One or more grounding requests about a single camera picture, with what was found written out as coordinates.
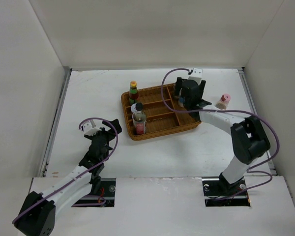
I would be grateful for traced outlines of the silver-capped white blue jar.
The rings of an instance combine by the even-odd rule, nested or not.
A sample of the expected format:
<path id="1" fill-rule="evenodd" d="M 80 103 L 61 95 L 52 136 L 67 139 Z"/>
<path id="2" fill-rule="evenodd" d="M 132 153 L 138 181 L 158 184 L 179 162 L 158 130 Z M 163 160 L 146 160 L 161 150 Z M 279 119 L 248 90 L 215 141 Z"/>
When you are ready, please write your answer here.
<path id="1" fill-rule="evenodd" d="M 180 97 L 178 99 L 178 105 L 182 108 L 184 108 L 184 101 L 185 101 L 185 99 L 183 97 Z"/>

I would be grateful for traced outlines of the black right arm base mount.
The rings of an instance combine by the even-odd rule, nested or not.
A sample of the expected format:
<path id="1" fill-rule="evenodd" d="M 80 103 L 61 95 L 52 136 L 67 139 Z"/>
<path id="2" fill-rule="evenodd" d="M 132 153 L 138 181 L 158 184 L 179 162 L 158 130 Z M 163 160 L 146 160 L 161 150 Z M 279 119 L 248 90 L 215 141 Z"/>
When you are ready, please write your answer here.
<path id="1" fill-rule="evenodd" d="M 250 207 L 244 178 L 231 185 L 218 177 L 202 178 L 202 185 L 206 207 Z"/>

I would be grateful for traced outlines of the yellow-capped green-label sauce bottle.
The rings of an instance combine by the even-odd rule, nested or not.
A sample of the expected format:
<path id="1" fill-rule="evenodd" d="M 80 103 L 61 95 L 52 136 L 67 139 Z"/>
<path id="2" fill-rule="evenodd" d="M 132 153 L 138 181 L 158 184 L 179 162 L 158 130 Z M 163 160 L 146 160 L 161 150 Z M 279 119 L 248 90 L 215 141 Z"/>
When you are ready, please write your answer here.
<path id="1" fill-rule="evenodd" d="M 130 89 L 129 89 L 129 103 L 130 105 L 133 105 L 137 102 L 139 97 L 138 89 L 137 89 L 137 83 L 136 81 L 130 82 Z"/>

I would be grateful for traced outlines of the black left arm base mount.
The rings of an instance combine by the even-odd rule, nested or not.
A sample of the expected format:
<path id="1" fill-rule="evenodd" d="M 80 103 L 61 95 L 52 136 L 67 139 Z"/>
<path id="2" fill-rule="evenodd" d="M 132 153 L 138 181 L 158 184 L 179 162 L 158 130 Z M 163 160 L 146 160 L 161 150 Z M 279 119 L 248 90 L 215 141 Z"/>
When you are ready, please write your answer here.
<path id="1" fill-rule="evenodd" d="M 115 178 L 98 177 L 91 192 L 78 200 L 73 207 L 114 207 L 116 184 Z"/>

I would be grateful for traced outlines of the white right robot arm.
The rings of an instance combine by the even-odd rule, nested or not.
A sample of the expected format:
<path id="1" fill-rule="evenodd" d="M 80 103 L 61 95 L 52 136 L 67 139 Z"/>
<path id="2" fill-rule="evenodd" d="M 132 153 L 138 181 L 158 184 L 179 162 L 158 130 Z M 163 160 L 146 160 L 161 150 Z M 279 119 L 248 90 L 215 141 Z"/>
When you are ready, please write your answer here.
<path id="1" fill-rule="evenodd" d="M 183 99 L 183 106 L 196 121 L 209 123 L 231 136 L 234 157 L 220 174 L 218 189 L 231 194 L 236 184 L 255 161 L 270 149 L 270 142 L 256 116 L 246 118 L 224 113 L 222 110 L 205 109 L 211 103 L 202 99 L 206 82 L 198 84 L 191 79 L 177 78 L 174 95 Z"/>

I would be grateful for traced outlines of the dark soy sauce bottle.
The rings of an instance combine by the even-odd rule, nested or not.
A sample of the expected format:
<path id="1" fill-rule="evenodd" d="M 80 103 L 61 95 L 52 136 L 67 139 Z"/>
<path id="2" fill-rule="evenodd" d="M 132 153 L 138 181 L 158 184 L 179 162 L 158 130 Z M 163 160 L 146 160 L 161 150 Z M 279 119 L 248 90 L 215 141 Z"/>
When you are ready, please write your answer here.
<path id="1" fill-rule="evenodd" d="M 136 135 L 145 134 L 147 116 L 144 112 L 142 103 L 135 104 L 134 112 L 132 114 L 132 119 L 133 119 Z"/>

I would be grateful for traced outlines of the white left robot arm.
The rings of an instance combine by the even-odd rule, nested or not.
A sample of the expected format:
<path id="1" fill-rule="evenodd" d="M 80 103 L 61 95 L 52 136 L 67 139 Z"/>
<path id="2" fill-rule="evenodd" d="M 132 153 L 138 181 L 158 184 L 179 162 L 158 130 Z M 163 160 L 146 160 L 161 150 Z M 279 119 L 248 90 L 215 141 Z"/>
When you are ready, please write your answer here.
<path id="1" fill-rule="evenodd" d="M 14 227 L 26 236 L 48 236 L 57 217 L 86 195 L 100 192 L 100 173 L 104 163 L 116 150 L 110 147 L 112 140 L 118 141 L 122 132 L 119 120 L 102 119 L 104 127 L 96 127 L 95 118 L 87 118 L 79 124 L 79 130 L 91 141 L 88 151 L 78 165 L 62 180 L 42 192 L 30 192 L 18 216 L 12 221 Z"/>

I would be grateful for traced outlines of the black-capped pepper grinder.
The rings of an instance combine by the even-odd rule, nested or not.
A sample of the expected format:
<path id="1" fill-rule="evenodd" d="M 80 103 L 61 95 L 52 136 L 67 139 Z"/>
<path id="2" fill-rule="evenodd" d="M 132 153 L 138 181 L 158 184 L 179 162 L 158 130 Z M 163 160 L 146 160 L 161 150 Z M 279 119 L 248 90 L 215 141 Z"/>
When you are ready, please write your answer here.
<path id="1" fill-rule="evenodd" d="M 174 99 L 178 100 L 180 98 L 180 90 L 181 88 L 178 85 L 174 85 Z"/>

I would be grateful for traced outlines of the pink-capped spice shaker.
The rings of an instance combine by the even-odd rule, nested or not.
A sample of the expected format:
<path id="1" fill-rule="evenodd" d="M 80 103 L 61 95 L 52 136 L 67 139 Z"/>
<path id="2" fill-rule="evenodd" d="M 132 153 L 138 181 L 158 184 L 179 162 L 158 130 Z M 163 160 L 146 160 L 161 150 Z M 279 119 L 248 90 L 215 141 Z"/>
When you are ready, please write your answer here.
<path id="1" fill-rule="evenodd" d="M 226 110 L 230 100 L 231 96 L 225 93 L 220 97 L 219 101 L 215 104 L 215 106 L 220 110 Z"/>

